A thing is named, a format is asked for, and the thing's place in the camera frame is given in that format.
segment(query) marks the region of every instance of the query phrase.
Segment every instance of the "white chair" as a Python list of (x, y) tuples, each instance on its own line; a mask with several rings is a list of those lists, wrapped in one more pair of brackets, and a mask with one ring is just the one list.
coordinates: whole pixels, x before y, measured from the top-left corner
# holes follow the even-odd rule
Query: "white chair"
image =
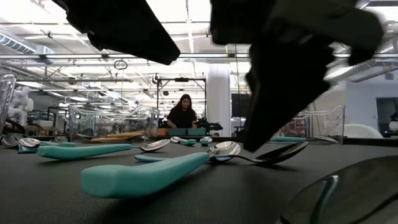
[(344, 125), (344, 136), (349, 138), (371, 138), (382, 139), (380, 132), (370, 126), (363, 124), (346, 124)]

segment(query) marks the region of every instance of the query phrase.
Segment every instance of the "dark hair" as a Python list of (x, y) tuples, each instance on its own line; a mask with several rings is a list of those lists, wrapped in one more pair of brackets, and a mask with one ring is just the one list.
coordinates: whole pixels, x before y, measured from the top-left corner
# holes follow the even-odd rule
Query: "dark hair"
[(191, 100), (191, 96), (188, 94), (184, 94), (181, 96), (180, 101), (177, 103), (177, 105), (175, 105), (174, 108), (178, 108), (182, 110), (182, 101), (188, 99), (189, 100), (189, 106), (187, 108), (187, 111), (191, 111), (192, 110), (192, 100)]

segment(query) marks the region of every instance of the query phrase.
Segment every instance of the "table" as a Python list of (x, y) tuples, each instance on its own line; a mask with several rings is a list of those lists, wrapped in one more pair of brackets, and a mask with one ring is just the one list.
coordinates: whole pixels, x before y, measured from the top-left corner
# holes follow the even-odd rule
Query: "table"
[[(282, 147), (266, 144), (256, 156)], [(169, 144), (151, 156), (176, 157), (204, 151)], [(138, 150), (81, 161), (54, 161), (35, 154), (0, 149), (0, 223), (274, 223), (301, 189), (348, 165), (398, 155), (393, 147), (311, 144), (273, 168), (241, 159), (205, 164), (179, 183), (136, 200), (93, 198), (80, 188), (88, 167), (139, 165)]]

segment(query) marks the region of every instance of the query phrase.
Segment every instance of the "chair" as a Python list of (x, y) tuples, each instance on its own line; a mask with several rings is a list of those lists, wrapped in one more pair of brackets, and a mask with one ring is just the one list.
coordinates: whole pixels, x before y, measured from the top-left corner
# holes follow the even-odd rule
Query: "chair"
[(16, 80), (13, 74), (0, 75), (0, 134), (6, 125), (8, 105), (12, 99)]
[(380, 132), (370, 126), (363, 124), (346, 124), (344, 125), (344, 136), (349, 138), (371, 138), (382, 139)]

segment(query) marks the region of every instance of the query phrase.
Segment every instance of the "metal frame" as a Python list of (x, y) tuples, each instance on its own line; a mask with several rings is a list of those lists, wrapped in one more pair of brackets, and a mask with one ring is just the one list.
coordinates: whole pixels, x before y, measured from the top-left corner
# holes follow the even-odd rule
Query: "metal frame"
[[(160, 87), (160, 83), (161, 81), (166, 81), (166, 83), (164, 83), (162, 85), (162, 88)], [(170, 81), (175, 81), (175, 82), (189, 82), (189, 81), (194, 81), (200, 88), (202, 91), (205, 92), (205, 116), (206, 116), (206, 106), (207, 106), (207, 83), (206, 83), (206, 78), (159, 78), (157, 80), (156, 83), (156, 109), (159, 109), (159, 91), (162, 91), (162, 89), (170, 82)], [(201, 85), (199, 85), (199, 83), (197, 81), (203, 81), (205, 82), (205, 87), (201, 87)], [(178, 89), (178, 90), (174, 90), (174, 91), (186, 91), (186, 89)]]

